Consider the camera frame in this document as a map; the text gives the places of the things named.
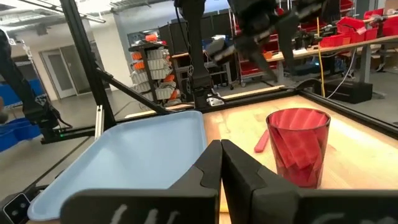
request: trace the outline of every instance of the black metal frame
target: black metal frame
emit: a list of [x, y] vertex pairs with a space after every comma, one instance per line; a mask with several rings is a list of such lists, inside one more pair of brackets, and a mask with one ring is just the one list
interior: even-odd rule
[[[170, 111], [164, 108], [159, 107], [155, 103], [147, 100], [139, 93], [132, 91], [126, 85], [117, 81], [113, 78], [112, 75], [100, 70], [98, 66], [96, 66], [96, 62], [94, 57], [91, 55], [90, 44], [88, 42], [83, 23], [81, 22], [79, 13], [77, 11], [77, 7], [74, 1], [69, 0], [60, 0], [63, 11], [65, 13], [65, 18], [68, 22], [70, 31], [73, 36], [73, 40], [75, 41], [76, 48], [78, 50], [79, 56], [81, 58], [81, 62], [86, 72], [87, 79], [90, 83], [91, 90], [93, 92], [93, 96], [95, 98], [97, 105], [103, 105], [104, 108], [104, 130], [107, 130], [114, 125], [134, 121], [138, 119], [150, 118], [153, 116], [164, 115], [169, 113], [175, 113], [178, 111], [185, 110], [197, 110], [202, 113], [209, 113], [213, 111], [225, 110], [228, 108], [236, 107], [236, 106], [244, 106], [252, 103], [259, 103], [262, 101], [275, 100], [278, 98], [284, 98], [294, 95], [301, 95], [311, 101], [314, 101], [328, 109], [337, 111], [344, 116], [347, 116], [365, 126], [369, 126], [383, 134], [391, 136], [392, 138], [398, 139], [398, 126], [393, 124], [389, 124], [385, 121], [381, 121], [380, 119], [372, 118], [366, 114], [357, 112], [352, 110], [344, 105], [341, 105], [332, 100], [322, 98], [314, 93], [310, 93], [306, 90], [296, 90], [289, 88], [281, 88], [271, 91], [264, 91], [260, 93], [254, 93], [249, 95], [237, 96], [234, 98], [225, 99], [224, 105], [219, 106], [207, 106], [204, 108], [195, 108], [194, 106], [187, 106], [184, 109], [178, 111]], [[146, 114], [142, 116], [135, 116], [133, 118], [115, 120], [112, 109], [110, 107], [108, 97], [106, 96], [105, 90], [102, 85], [102, 80], [108, 82], [109, 84], [115, 86], [120, 89], [124, 93], [138, 100], [140, 103], [148, 106], [150, 109], [154, 110], [155, 113]], [[43, 139], [42, 143], [47, 144], [51, 142], [63, 141], [67, 139], [80, 138], [83, 136], [93, 136], [94, 135], [95, 126], [86, 126], [74, 129], [58, 129], [55, 130], [58, 132], [58, 136], [54, 136], [51, 139]]]

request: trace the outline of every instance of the wooden table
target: wooden table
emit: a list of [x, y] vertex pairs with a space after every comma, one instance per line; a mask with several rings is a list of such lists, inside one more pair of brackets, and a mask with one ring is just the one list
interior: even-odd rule
[[[332, 54], [335, 52], [344, 52], [349, 50], [354, 50], [357, 48], [361, 48], [361, 68], [359, 71], [359, 80], [361, 82], [368, 83], [370, 79], [370, 69], [371, 69], [371, 53], [372, 53], [372, 45], [375, 44], [383, 44], [387, 42], [398, 41], [398, 35], [390, 36], [390, 37], [381, 37], [374, 40], [363, 41], [354, 44], [347, 44], [338, 47], [322, 47], [320, 49], [321, 54]], [[318, 55], [318, 49], [314, 49], [316, 46], [310, 47], [306, 52], [302, 52], [299, 54], [294, 54], [294, 59], [307, 58]], [[176, 59], [179, 57], [187, 56], [188, 53], [173, 55], [172, 58]], [[267, 59], [268, 62], [277, 62], [277, 79], [278, 84], [285, 84], [284, 81], [284, 66], [283, 61], [285, 60], [284, 56], [279, 52], [279, 54], [272, 56], [272, 58]]]
[[[251, 91], [264, 92], [273, 88]], [[240, 93], [225, 98], [236, 97]], [[262, 154], [254, 153], [254, 146], [266, 129], [265, 118], [286, 108], [316, 108], [330, 114], [331, 125], [323, 169], [322, 189], [396, 189], [398, 188], [398, 141], [363, 126], [334, 111], [301, 96], [256, 103], [203, 115], [207, 141], [229, 139], [270, 170], [276, 171], [270, 144]], [[127, 117], [150, 114], [148, 111]], [[221, 211], [227, 212], [224, 192]], [[29, 224], [58, 224], [32, 222]], [[229, 215], [220, 214], [220, 223], [229, 224]]]

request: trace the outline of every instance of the blue bin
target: blue bin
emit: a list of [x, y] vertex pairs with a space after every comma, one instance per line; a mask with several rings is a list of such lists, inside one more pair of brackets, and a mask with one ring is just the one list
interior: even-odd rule
[[40, 135], [40, 128], [26, 118], [18, 118], [0, 126], [0, 152]]
[[31, 140], [40, 134], [40, 128], [37, 125], [29, 124], [27, 126], [14, 129], [14, 135], [18, 141]]

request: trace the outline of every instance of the red block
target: red block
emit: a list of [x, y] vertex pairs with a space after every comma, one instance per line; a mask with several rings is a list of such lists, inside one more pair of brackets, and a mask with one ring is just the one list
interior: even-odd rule
[[313, 110], [307, 117], [307, 120], [304, 122], [303, 129], [312, 129], [318, 127], [320, 120], [324, 117], [324, 115], [319, 112]]
[[299, 130], [304, 128], [305, 118], [308, 117], [310, 111], [305, 108], [298, 109], [290, 124], [290, 130]]
[[298, 110], [299, 109], [283, 110], [279, 119], [278, 128], [289, 129], [290, 124], [292, 123], [293, 118]]
[[266, 149], [266, 145], [269, 139], [269, 131], [266, 130], [264, 131], [264, 134], [262, 134], [259, 142], [257, 142], [256, 146], [254, 146], [254, 152], [260, 153], [263, 152]]
[[274, 155], [280, 157], [286, 168], [295, 164], [293, 156], [287, 148], [284, 140], [279, 135], [278, 130], [271, 128], [269, 129], [269, 134], [271, 137], [271, 143], [273, 144], [272, 150], [274, 151]]
[[321, 154], [317, 136], [312, 130], [280, 131], [280, 134], [299, 168], [313, 164]]
[[292, 166], [288, 170], [288, 180], [301, 187], [309, 187], [312, 183], [308, 183], [312, 171], [311, 166], [299, 169], [297, 166]]

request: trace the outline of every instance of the black metal bar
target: black metal bar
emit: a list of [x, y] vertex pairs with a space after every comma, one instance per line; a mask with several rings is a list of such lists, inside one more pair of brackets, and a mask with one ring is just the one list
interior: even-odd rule
[[297, 92], [295, 90], [277, 91], [277, 92], [272, 92], [272, 93], [269, 93], [266, 95], [251, 96], [250, 98], [237, 98], [237, 99], [234, 99], [231, 101], [227, 101], [224, 105], [211, 106], [211, 107], [200, 108], [200, 109], [196, 109], [196, 110], [198, 110], [202, 113], [210, 113], [210, 112], [214, 112], [214, 111], [220, 111], [220, 110], [234, 108], [237, 106], [246, 106], [246, 105], [250, 105], [253, 103], [260, 103], [260, 102], [290, 97], [290, 96], [294, 96], [296, 94], [297, 94]]
[[231, 101], [236, 101], [236, 100], [243, 100], [243, 99], [248, 99], [248, 98], [252, 98], [255, 96], [264, 96], [264, 95], [269, 95], [272, 93], [282, 93], [282, 92], [286, 92], [287, 89], [281, 89], [281, 88], [276, 88], [275, 90], [267, 90], [267, 91], [263, 91], [263, 92], [258, 92], [258, 93], [252, 93], [249, 95], [242, 95], [242, 96], [238, 96], [238, 97], [233, 97], [233, 98], [228, 98], [228, 99], [224, 99], [225, 102], [231, 102]]
[[90, 84], [91, 91], [95, 99], [95, 103], [99, 106], [102, 105], [104, 109], [104, 130], [107, 130], [116, 125], [115, 118], [113, 116], [112, 107], [109, 104], [108, 97], [102, 81], [96, 76], [97, 64], [91, 51], [90, 43], [87, 38], [87, 34], [83, 23], [80, 19], [80, 15], [76, 6], [75, 1], [71, 0], [60, 0], [65, 19], [68, 23], [70, 32], [75, 42], [76, 49], [79, 53], [79, 57], [83, 68], [85, 70], [88, 83]]
[[141, 53], [142, 61], [144, 62], [145, 72], [147, 74], [147, 78], [148, 78], [148, 82], [149, 82], [149, 86], [150, 86], [150, 92], [152, 93], [153, 102], [157, 104], [156, 89], [154, 86], [154, 81], [152, 79], [152, 74], [149, 69], [147, 52], [143, 48], [141, 48], [139, 52]]
[[94, 134], [95, 134], [95, 128], [85, 130], [85, 131], [77, 131], [74, 133], [60, 134], [58, 136], [53, 136], [52, 138], [43, 138], [40, 142], [42, 144], [50, 144], [50, 143], [54, 143], [54, 142], [66, 141], [66, 140], [71, 140], [71, 139], [75, 139], [75, 138], [90, 137], [90, 136], [94, 136]]
[[59, 132], [60, 134], [66, 134], [66, 133], [74, 133], [77, 131], [84, 131], [88, 129], [93, 129], [95, 128], [94, 125], [89, 125], [89, 126], [82, 126], [78, 128], [62, 128], [62, 129], [54, 129], [55, 132]]
[[76, 147], [74, 147], [70, 152], [68, 152], [68, 154], [66, 154], [62, 159], [60, 159], [57, 163], [55, 163], [52, 167], [50, 167], [46, 172], [44, 172], [39, 178], [37, 178], [35, 181], [33, 181], [33, 183], [31, 183], [27, 188], [25, 188], [24, 192], [28, 192], [29, 189], [33, 188], [36, 186], [37, 183], [39, 183], [39, 181], [41, 179], [43, 179], [47, 174], [49, 174], [51, 171], [53, 171], [59, 164], [61, 164], [61, 162], [63, 162], [65, 159], [67, 159], [70, 155], [72, 155], [72, 153], [74, 153], [78, 148], [80, 148], [80, 146], [82, 146], [84, 143], [87, 142], [87, 140], [89, 140], [90, 137], [84, 139], [81, 143], [79, 143]]
[[111, 74], [109, 74], [108, 72], [104, 72], [104, 71], [102, 71], [102, 70], [100, 70], [98, 68], [97, 71], [96, 71], [96, 74], [98, 74], [98, 76], [100, 78], [102, 78], [104, 81], [108, 82], [112, 86], [115, 86], [117, 89], [121, 90], [123, 93], [133, 97], [138, 102], [140, 102], [143, 105], [145, 105], [145, 106], [149, 107], [150, 109], [154, 110], [156, 113], [159, 113], [161, 115], [170, 114], [170, 112], [167, 111], [165, 108], [155, 104], [151, 100], [148, 100], [147, 98], [143, 97], [141, 94], [139, 94], [139, 93], [135, 92], [134, 90], [130, 89], [125, 84], [123, 84], [123, 83], [117, 81], [116, 79], [114, 79], [113, 76]]
[[299, 94], [306, 99], [314, 101], [315, 103], [318, 103], [319, 105], [322, 105], [328, 109], [336, 111], [337, 113], [346, 116], [349, 119], [357, 121], [394, 139], [398, 139], [398, 127], [393, 124], [387, 123], [377, 118], [370, 117], [364, 113], [360, 113], [347, 106], [326, 99], [309, 91], [302, 90], [299, 91]]

